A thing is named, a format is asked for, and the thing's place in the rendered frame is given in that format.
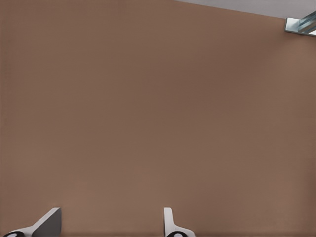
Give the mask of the silver frame post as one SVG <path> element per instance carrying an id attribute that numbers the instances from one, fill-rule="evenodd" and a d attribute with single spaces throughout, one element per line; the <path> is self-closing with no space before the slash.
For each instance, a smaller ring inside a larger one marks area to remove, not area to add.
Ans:
<path id="1" fill-rule="evenodd" d="M 316 37 L 316 10 L 301 19 L 286 18 L 284 31 Z"/>

